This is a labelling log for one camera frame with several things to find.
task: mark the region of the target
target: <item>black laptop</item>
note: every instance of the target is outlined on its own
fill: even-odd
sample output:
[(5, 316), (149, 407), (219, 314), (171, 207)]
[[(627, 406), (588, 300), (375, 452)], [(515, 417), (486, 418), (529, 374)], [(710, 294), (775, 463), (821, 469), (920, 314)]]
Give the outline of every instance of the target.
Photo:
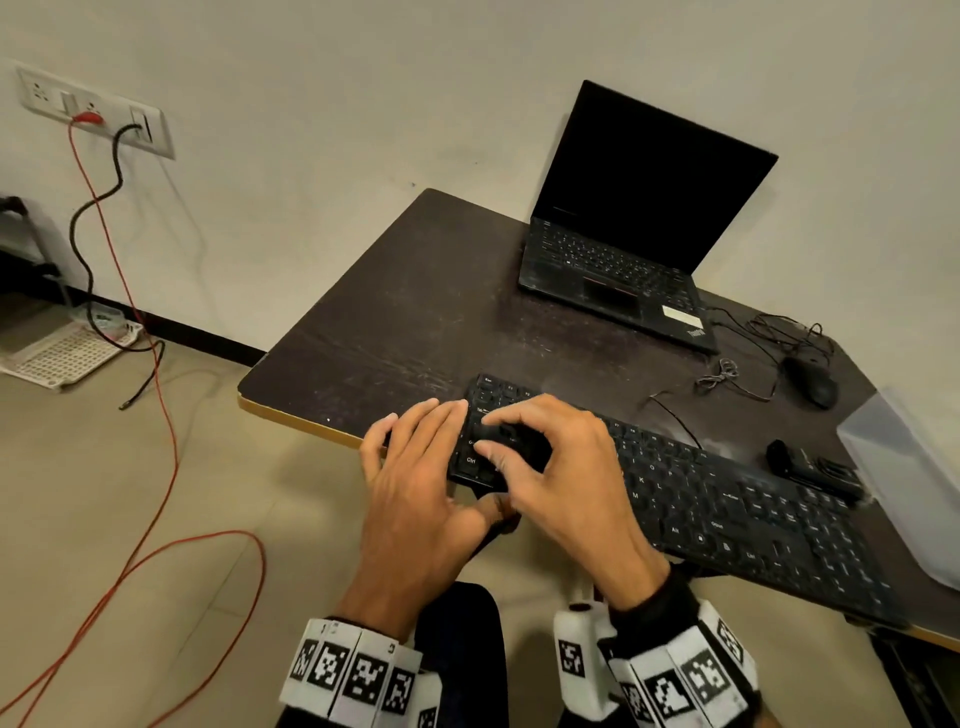
[(584, 81), (534, 208), (519, 284), (717, 353), (690, 275), (776, 162)]

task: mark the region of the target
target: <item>desk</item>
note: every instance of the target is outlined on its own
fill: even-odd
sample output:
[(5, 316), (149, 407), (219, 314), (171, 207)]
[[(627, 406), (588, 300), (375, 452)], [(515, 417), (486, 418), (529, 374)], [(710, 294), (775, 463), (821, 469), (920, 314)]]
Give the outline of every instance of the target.
[[(367, 427), (429, 397), (460, 398), (479, 372), (551, 392), (618, 420), (687, 441), (645, 398), (663, 398), (708, 450), (763, 465), (771, 440), (850, 463), (837, 425), (874, 392), (839, 352), (840, 401), (821, 412), (783, 385), (769, 403), (719, 387), (694, 396), (702, 354), (516, 286), (527, 226), (428, 189), (240, 382), (240, 406), (356, 448)], [(756, 311), (703, 294), (740, 321)], [(773, 368), (748, 341), (718, 330), (741, 382), (762, 392)], [(910, 634), (960, 651), (960, 593), (926, 576), (883, 511), (855, 515), (914, 626)]]

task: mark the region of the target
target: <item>black pants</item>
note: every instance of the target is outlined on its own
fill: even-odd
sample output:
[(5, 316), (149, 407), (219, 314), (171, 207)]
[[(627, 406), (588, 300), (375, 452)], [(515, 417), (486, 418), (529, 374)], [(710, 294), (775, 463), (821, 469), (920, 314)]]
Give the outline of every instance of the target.
[[(439, 673), (444, 682), (439, 728), (508, 728), (507, 658), (490, 592), (478, 584), (454, 583), (420, 613), (414, 647), (423, 653), (423, 668)], [(556, 672), (557, 664), (541, 669)], [(603, 723), (564, 711), (558, 728), (598, 725), (636, 728), (625, 708)]]

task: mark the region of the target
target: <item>electrical outlet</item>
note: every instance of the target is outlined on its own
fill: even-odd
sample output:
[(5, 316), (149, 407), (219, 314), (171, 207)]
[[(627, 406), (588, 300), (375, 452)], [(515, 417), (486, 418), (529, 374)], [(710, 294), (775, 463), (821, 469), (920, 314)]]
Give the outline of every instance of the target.
[(78, 113), (94, 111), (103, 117), (104, 124), (78, 124), (77, 129), (99, 136), (113, 137), (128, 124), (139, 124), (140, 129), (120, 137), (121, 143), (174, 158), (173, 141), (160, 109), (96, 91), (35, 68), (20, 66), (17, 76), (20, 102), (27, 109), (64, 123), (69, 123)]

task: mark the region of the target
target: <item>laptop keyboard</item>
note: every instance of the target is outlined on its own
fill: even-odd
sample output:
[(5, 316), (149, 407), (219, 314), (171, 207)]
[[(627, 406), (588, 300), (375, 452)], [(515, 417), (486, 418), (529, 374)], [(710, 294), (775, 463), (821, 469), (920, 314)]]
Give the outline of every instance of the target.
[(696, 313), (681, 271), (597, 243), (576, 232), (535, 222), (531, 233), (539, 233), (544, 256), (584, 273), (622, 281), (641, 295), (672, 308)]
[[(467, 391), (470, 409), (447, 477), (477, 496), (506, 491), (503, 475), (473, 450), (476, 439), (491, 436), (480, 420), (536, 394), (494, 376), (478, 376)], [(906, 625), (893, 590), (842, 500), (597, 416), (616, 445), (634, 516), (655, 548), (870, 621)], [(510, 430), (499, 439), (526, 452), (535, 468), (542, 469), (549, 460), (548, 445), (547, 452), (541, 452), (522, 434)]]

